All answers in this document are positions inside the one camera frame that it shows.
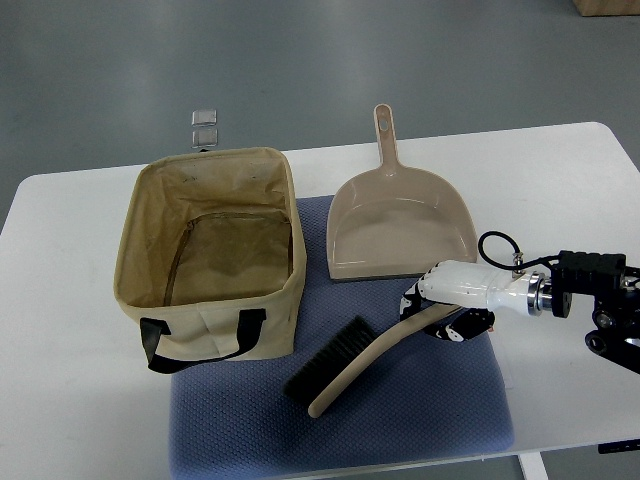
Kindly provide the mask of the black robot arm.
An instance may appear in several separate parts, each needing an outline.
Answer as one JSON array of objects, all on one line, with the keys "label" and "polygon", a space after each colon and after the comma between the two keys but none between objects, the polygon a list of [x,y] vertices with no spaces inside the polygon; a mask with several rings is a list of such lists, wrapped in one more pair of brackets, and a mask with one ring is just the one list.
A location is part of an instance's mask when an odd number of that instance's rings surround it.
[{"label": "black robot arm", "polygon": [[[512,263],[500,263],[485,251],[490,237],[513,248]],[[526,313],[549,311],[557,318],[569,316],[575,294],[593,299],[591,319],[595,329],[585,345],[595,355],[634,373],[639,372],[639,269],[626,263],[624,254],[561,250],[526,261],[518,243],[500,231],[487,231],[478,240],[478,253],[490,266],[511,273],[524,293]]]}]

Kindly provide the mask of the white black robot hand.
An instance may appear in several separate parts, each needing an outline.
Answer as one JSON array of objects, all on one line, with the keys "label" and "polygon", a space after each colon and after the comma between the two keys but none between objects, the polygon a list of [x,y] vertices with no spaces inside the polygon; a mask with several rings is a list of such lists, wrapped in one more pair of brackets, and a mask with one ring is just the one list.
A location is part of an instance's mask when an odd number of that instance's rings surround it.
[{"label": "white black robot hand", "polygon": [[436,264],[407,290],[400,301],[402,320],[424,302],[456,305],[461,313],[424,328],[438,339],[463,342],[492,328],[495,313],[512,310],[538,316],[550,308],[551,281],[543,273],[513,274],[495,267],[447,260]]}]

